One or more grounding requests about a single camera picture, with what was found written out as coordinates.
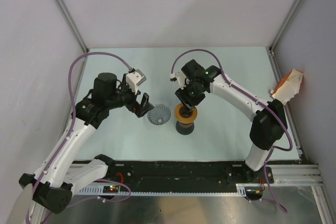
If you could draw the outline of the smoked glass dripper cone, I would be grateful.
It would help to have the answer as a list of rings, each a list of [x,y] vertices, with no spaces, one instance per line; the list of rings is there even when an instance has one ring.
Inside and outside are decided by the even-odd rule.
[[[163,125],[171,118],[171,110],[164,104],[156,104],[154,108],[147,113],[147,118],[154,125]]]

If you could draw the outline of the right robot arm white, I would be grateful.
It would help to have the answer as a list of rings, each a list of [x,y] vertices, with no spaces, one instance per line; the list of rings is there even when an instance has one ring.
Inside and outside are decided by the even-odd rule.
[[[243,178],[250,183],[259,179],[272,147],[288,128],[282,103],[277,99],[259,99],[229,80],[219,67],[205,69],[195,60],[187,62],[180,72],[172,73],[170,80],[178,82],[180,86],[175,91],[181,102],[175,114],[181,124],[193,123],[196,107],[205,99],[206,93],[224,99],[251,121],[249,137],[252,145],[242,171]]]

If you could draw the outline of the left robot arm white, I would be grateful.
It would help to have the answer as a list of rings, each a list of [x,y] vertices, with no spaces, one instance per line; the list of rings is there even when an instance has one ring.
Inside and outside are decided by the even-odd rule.
[[[72,118],[45,162],[33,173],[24,173],[19,179],[22,188],[31,184],[36,189],[33,201],[54,214],[62,212],[70,203],[73,194],[91,182],[103,179],[106,182],[116,177],[113,159],[100,154],[79,173],[79,178],[67,175],[77,153],[88,138],[98,129],[112,109],[126,107],[138,118],[153,109],[149,95],[143,94],[141,102],[139,85],[146,80],[140,70],[133,69],[118,81],[113,73],[100,73],[93,88],[76,104]]]

